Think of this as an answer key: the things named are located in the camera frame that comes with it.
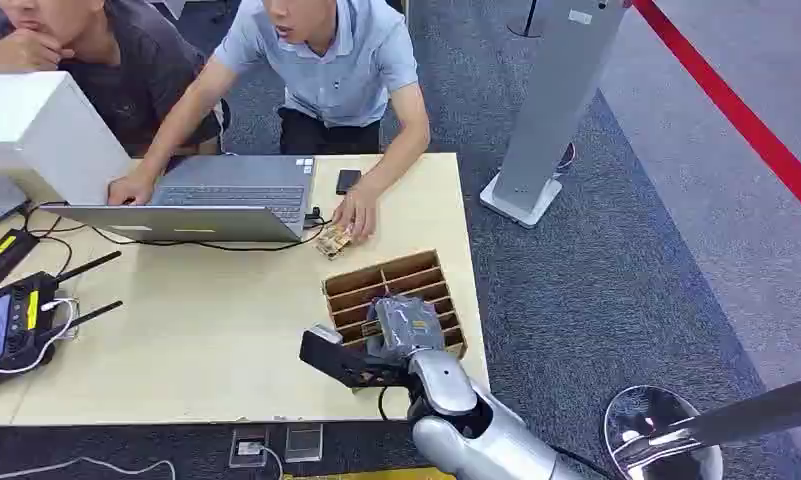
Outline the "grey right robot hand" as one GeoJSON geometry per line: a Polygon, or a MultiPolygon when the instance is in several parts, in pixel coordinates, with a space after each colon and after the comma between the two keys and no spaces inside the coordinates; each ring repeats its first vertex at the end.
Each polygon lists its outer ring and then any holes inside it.
{"type": "Polygon", "coordinates": [[[395,295],[375,299],[367,319],[378,334],[366,340],[366,352],[399,361],[418,350],[445,350],[445,337],[435,307],[421,298],[395,295]]]}

